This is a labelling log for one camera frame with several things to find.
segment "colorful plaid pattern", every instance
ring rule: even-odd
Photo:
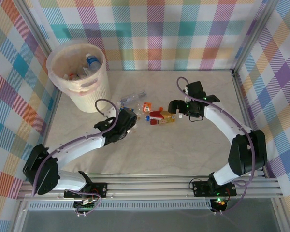
[[[255,128],[266,135],[269,166],[290,211],[290,0],[280,0],[240,70]]]
[[[57,94],[45,64],[12,0],[0,0],[0,232],[9,227],[22,168],[43,139]]]
[[[110,70],[230,69],[266,2],[27,0],[53,48],[85,38]]]

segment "marble surface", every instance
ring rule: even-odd
[[[200,80],[208,95],[215,94],[231,114],[243,121],[229,71],[108,71],[112,101],[144,89],[145,101],[167,110],[170,101],[184,99],[176,88],[179,76],[189,82]],[[184,88],[185,82],[181,81],[180,85]],[[78,110],[62,94],[46,145],[54,147],[83,136],[101,120],[104,120],[102,115]],[[123,140],[84,154],[64,170],[209,175],[227,163],[230,146],[223,133],[207,119],[189,122],[184,116],[174,123],[152,126],[143,119]]]

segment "black mounting plate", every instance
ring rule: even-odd
[[[229,182],[221,188],[216,189],[215,192],[210,191],[207,181],[194,181],[192,182],[193,195],[195,197],[234,197],[236,196],[235,185]]]
[[[97,193],[102,198],[106,197],[107,183],[92,183],[91,186],[92,186],[92,188],[91,188],[90,192]],[[76,193],[70,192],[68,190],[65,190],[63,197],[64,198],[89,198],[89,197],[92,197],[92,196],[91,195],[76,194]]]

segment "plastic bottle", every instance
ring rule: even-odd
[[[89,69],[94,72],[96,72],[101,67],[99,60],[95,56],[92,56],[90,53],[86,54],[86,61]]]
[[[141,98],[146,97],[146,92],[142,91],[138,94],[132,93],[128,96],[122,97],[118,102],[117,102],[117,106],[118,108],[122,107],[122,106],[127,106],[128,104],[131,104]]]

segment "trash bin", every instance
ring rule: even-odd
[[[93,75],[79,80],[65,80],[63,76],[77,74],[80,67],[87,67],[86,54],[97,57],[101,67]],[[110,99],[110,88],[106,72],[104,53],[96,46],[83,41],[68,41],[57,47],[46,62],[48,76],[55,86],[67,94],[75,105],[84,112],[96,112],[95,101]],[[100,101],[97,106],[103,109],[107,102]]]

